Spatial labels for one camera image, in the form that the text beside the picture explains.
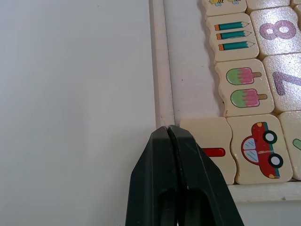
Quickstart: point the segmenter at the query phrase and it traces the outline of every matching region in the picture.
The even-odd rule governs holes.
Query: number 8
[[[288,32],[283,33],[280,31],[281,27],[287,27]],[[261,25],[259,32],[264,39],[274,40],[279,37],[282,39],[291,39],[296,35],[296,28],[292,22],[287,20],[280,20],[275,24],[263,24]]]

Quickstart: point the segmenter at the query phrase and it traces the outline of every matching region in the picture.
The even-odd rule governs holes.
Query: bee illustration
[[[213,5],[215,4],[215,6],[222,6],[222,3],[224,3],[224,0],[209,0],[209,2]]]
[[[238,4],[238,1],[241,1],[241,0],[228,0],[229,2],[232,2],[233,4]]]

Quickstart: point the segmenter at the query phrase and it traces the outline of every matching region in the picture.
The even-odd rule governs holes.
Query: car wheel
[[[269,164],[274,168],[280,168],[283,166],[283,158],[279,154],[271,154],[269,156]]]
[[[267,130],[263,133],[263,140],[272,145],[276,143],[277,135],[272,130]]]

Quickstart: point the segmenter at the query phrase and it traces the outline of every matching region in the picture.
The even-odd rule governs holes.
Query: wooden puzzle piece
[[[301,5],[296,5],[296,7],[293,9],[295,10],[295,12],[298,15],[298,27],[300,29],[300,27],[301,27]]]
[[[246,0],[246,12],[250,14],[254,10],[289,6],[290,0]]]
[[[257,10],[253,11],[250,17],[260,49],[260,59],[301,51],[298,16],[292,8]]]
[[[291,158],[293,177],[301,180],[301,112],[284,112],[278,119]]]
[[[225,103],[225,117],[266,114],[274,110],[274,100],[261,61],[257,59],[220,62],[219,93]]]
[[[293,170],[279,120],[270,114],[227,118],[239,184],[286,182]]]
[[[301,110],[301,53],[269,56],[263,60],[275,112]]]
[[[244,13],[246,0],[202,0],[206,16]]]
[[[301,0],[291,0],[291,7],[292,8],[294,8],[298,4],[301,4]]]
[[[256,58],[259,54],[256,37],[249,15],[237,13],[208,17],[210,46],[216,62]]]
[[[219,167],[228,185],[234,183],[236,164],[230,152],[232,131],[223,117],[182,120],[180,127],[188,130],[197,144]]]

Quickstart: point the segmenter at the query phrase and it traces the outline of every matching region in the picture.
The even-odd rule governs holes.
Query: number 7
[[[295,84],[297,86],[301,86],[301,78],[284,74],[282,72],[274,72],[273,73],[274,83],[276,86],[276,91],[280,96],[285,95],[285,89],[283,85],[283,81]]]

